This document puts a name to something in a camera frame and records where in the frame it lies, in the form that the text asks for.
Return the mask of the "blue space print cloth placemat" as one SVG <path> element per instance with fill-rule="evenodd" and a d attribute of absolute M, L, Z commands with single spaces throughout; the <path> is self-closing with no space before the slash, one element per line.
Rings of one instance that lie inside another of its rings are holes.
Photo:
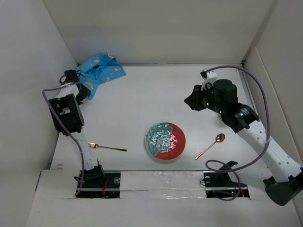
<path fill-rule="evenodd" d="M 99 85 L 126 75 L 116 57 L 109 53 L 99 53 L 77 67 L 77 71 L 86 77 L 83 85 L 90 91 L 87 99 L 92 100 Z"/>

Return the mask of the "red and teal plate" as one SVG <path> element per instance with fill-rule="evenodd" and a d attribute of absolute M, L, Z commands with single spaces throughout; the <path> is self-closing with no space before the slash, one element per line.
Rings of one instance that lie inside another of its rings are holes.
<path fill-rule="evenodd" d="M 161 122 L 149 128 L 144 143 L 147 152 L 155 159 L 173 161 L 183 153 L 186 137 L 177 125 Z"/>

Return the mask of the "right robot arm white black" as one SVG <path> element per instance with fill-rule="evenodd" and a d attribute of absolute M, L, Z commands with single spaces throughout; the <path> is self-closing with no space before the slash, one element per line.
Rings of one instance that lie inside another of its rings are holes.
<path fill-rule="evenodd" d="M 222 122 L 231 128 L 257 153 L 249 163 L 221 163 L 219 181 L 224 186 L 236 182 L 262 190 L 277 205 L 284 206 L 303 190 L 303 166 L 294 161 L 271 137 L 270 117 L 264 89 L 258 79 L 241 67 L 258 85 L 264 102 L 266 126 L 248 105 L 241 104 L 237 87 L 228 79 L 218 79 L 213 67 L 203 70 L 202 85 L 195 85 L 184 102 L 194 111 L 209 109 L 219 114 Z"/>

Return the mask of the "copper fork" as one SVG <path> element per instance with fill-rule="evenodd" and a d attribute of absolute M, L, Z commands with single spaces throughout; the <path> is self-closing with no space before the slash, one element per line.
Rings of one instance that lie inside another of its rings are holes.
<path fill-rule="evenodd" d="M 90 148 L 95 148 L 95 149 L 98 149 L 98 148 L 105 148 L 105 149 L 112 149 L 112 150 L 118 150 L 118 151 L 122 151 L 122 152 L 127 152 L 127 149 L 106 147 L 106 146 L 101 146 L 101 145 L 99 145 L 99 144 L 91 143 L 91 142 L 88 143 L 88 146 L 89 146 Z"/>

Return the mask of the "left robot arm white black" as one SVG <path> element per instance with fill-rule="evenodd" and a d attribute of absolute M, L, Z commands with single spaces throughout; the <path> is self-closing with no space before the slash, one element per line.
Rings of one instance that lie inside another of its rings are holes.
<path fill-rule="evenodd" d="M 56 130 L 70 138 L 71 144 L 81 163 L 80 177 L 75 179 L 81 184 L 91 183 L 94 187 L 104 185 L 106 176 L 98 159 L 92 155 L 82 127 L 84 118 L 79 105 L 90 95 L 83 83 L 86 78 L 75 70 L 64 72 L 60 82 L 59 94 L 46 99 Z"/>

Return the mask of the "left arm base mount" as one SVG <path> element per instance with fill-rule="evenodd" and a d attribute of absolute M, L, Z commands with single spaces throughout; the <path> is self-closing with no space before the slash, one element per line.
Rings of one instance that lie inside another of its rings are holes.
<path fill-rule="evenodd" d="M 94 180 L 84 183 L 80 189 L 80 178 L 75 177 L 77 181 L 76 197 L 88 199 L 116 199 L 120 198 L 121 172 L 106 171 L 105 179 L 101 181 Z"/>

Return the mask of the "copper spoon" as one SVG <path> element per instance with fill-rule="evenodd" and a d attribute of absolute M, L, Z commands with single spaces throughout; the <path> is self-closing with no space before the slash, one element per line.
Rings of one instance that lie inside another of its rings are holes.
<path fill-rule="evenodd" d="M 214 144 L 216 143 L 221 143 L 225 140 L 226 136 L 225 134 L 223 133 L 220 133 L 216 136 L 215 138 L 215 141 L 210 145 L 208 146 L 206 149 L 204 149 L 200 154 L 198 154 L 196 157 L 195 157 L 195 160 L 198 160 L 208 149 L 210 149 Z"/>

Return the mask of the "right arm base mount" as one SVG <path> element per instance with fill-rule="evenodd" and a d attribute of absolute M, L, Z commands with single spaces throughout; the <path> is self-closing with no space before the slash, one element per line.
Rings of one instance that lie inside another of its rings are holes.
<path fill-rule="evenodd" d="M 250 198 L 246 184 L 241 184 L 239 189 L 238 181 L 231 180 L 227 173 L 216 173 L 204 171 L 200 184 L 205 187 L 207 198 L 220 198 L 230 200 L 235 197 Z"/>

